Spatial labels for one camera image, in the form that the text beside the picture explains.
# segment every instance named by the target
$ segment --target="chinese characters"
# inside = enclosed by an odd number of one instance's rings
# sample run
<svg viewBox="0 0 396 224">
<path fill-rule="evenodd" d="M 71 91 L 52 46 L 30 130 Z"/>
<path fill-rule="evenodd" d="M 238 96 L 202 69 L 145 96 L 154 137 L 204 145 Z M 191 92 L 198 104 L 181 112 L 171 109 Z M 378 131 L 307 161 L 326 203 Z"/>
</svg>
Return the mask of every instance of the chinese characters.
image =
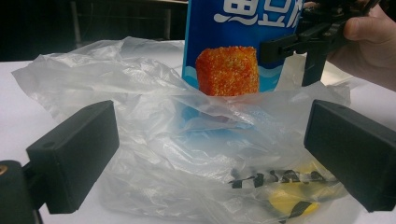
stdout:
<svg viewBox="0 0 396 224">
<path fill-rule="evenodd" d="M 214 20 L 216 22 L 239 21 L 245 25 L 257 23 L 265 26 L 294 28 L 303 8 L 303 0 L 265 0 L 263 13 L 259 18 L 257 12 L 259 3 L 259 0 L 224 0 L 225 13 L 224 15 L 217 13 Z"/>
</svg>

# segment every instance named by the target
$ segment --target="dark background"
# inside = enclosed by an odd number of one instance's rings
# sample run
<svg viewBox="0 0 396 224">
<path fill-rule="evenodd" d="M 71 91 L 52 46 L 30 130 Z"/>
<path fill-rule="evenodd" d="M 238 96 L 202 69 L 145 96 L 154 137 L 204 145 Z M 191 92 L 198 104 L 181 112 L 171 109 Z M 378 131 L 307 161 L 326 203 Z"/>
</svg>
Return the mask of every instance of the dark background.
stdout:
<svg viewBox="0 0 396 224">
<path fill-rule="evenodd" d="M 0 6 L 0 62 L 30 61 L 39 54 L 68 52 L 76 46 L 102 39 L 127 36 L 184 39 L 187 5 L 174 7 L 152 2 L 77 0 L 81 42 L 76 43 L 69 0 L 3 1 Z M 165 36 L 166 10 L 170 8 L 172 32 Z"/>
</svg>

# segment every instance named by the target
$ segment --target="black device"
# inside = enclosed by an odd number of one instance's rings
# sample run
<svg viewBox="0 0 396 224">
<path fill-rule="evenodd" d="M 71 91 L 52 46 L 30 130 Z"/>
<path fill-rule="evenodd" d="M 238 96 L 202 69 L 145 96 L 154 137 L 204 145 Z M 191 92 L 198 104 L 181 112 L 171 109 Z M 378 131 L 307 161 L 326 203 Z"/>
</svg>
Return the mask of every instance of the black device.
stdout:
<svg viewBox="0 0 396 224">
<path fill-rule="evenodd" d="M 86 106 L 26 151 L 30 161 L 0 161 L 0 223 L 43 223 L 79 209 L 120 145 L 113 102 Z"/>
<path fill-rule="evenodd" d="M 272 63 L 294 54 L 306 53 L 302 86 L 320 81 L 327 55 L 348 41 L 344 38 L 345 23 L 352 17 L 366 15 L 379 0 L 369 1 L 363 8 L 357 0 L 316 0 L 315 7 L 303 8 L 296 33 L 262 42 L 260 62 Z"/>
<path fill-rule="evenodd" d="M 316 100 L 305 148 L 368 212 L 396 204 L 396 132 L 342 105 Z"/>
</svg>

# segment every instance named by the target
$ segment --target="crumpled plastic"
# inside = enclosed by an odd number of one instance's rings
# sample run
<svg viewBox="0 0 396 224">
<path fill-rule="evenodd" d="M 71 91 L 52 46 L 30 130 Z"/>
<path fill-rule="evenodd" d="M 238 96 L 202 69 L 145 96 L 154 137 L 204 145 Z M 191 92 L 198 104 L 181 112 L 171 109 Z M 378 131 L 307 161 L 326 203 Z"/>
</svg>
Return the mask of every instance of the crumpled plastic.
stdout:
<svg viewBox="0 0 396 224">
<path fill-rule="evenodd" d="M 58 122 L 86 105 L 114 102 L 120 148 L 99 178 L 109 209 L 213 223 L 289 223 L 311 210 L 310 216 L 325 212 L 317 208 L 346 195 L 304 149 L 304 132 L 313 100 L 347 105 L 347 87 L 298 87 L 285 66 L 282 77 L 292 88 L 210 97 L 169 67 L 179 68 L 182 50 L 182 42 L 100 41 L 39 56 L 13 75 Z M 300 202 L 312 206 L 293 216 L 288 207 Z"/>
</svg>

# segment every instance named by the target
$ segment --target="human hand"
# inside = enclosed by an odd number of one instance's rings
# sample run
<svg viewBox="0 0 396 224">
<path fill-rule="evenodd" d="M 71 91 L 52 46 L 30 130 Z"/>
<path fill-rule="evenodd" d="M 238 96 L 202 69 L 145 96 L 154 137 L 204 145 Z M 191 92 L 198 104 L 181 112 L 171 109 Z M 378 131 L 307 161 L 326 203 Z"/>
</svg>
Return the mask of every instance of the human hand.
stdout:
<svg viewBox="0 0 396 224">
<path fill-rule="evenodd" d="M 352 18 L 344 28 L 346 46 L 327 60 L 341 70 L 396 91 L 396 23 L 380 6 L 368 17 Z"/>
</svg>

